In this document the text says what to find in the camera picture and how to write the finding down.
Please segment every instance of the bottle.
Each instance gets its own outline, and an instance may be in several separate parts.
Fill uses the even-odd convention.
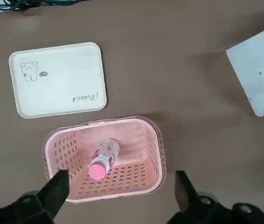
[[[117,141],[114,139],[105,139],[92,157],[89,168],[91,179],[96,181],[102,180],[106,173],[112,169],[118,153],[119,145]]]

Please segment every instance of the tray lid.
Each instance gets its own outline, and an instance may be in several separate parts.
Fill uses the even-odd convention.
[[[23,118],[97,111],[106,105],[101,52],[95,43],[14,52],[9,66]]]

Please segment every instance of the bottle label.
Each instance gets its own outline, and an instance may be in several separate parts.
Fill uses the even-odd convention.
[[[94,163],[95,162],[94,159],[97,158],[98,156],[104,156],[108,159],[108,163],[109,163],[108,165],[111,169],[114,165],[118,153],[119,153],[118,143],[114,139],[106,139],[100,144],[98,149],[95,151],[91,163]]]

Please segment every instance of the white box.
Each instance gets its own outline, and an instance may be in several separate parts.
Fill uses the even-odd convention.
[[[226,51],[254,113],[264,116],[264,31]]]

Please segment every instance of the basket rim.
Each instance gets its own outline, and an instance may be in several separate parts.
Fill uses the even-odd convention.
[[[158,174],[157,182],[151,188],[146,189],[146,190],[89,197],[89,198],[84,198],[84,199],[68,199],[67,198],[66,202],[77,204],[77,203],[97,201],[101,199],[116,198],[116,197],[121,197],[121,196],[144,195],[144,194],[153,193],[161,187],[166,177],[166,160],[165,160],[165,154],[164,154],[164,148],[163,148],[162,135],[161,135],[159,128],[156,126],[156,124],[153,121],[151,121],[148,118],[142,117],[142,116],[129,116],[129,117],[123,117],[123,118],[118,118],[118,119],[104,119],[104,120],[82,123],[82,124],[75,125],[75,126],[60,127],[60,128],[53,130],[51,133],[48,134],[48,136],[44,140],[43,147],[42,147],[43,162],[44,162],[44,166],[46,170],[47,180],[49,181],[53,177],[51,167],[50,165],[48,165],[50,164],[50,162],[47,160],[47,158],[49,158],[47,146],[49,145],[48,143],[50,143],[50,140],[53,137],[59,135],[60,132],[64,133],[64,131],[67,129],[69,131],[73,131],[75,129],[79,130],[83,128],[88,128],[90,126],[92,127],[101,126],[103,123],[106,123],[106,122],[115,122],[115,121],[129,122],[131,121],[131,119],[136,119],[136,120],[140,120],[141,122],[146,122],[152,128],[153,132],[156,134],[156,143],[158,144],[158,147],[159,147],[159,150],[156,150],[158,167],[159,167],[159,174]]]

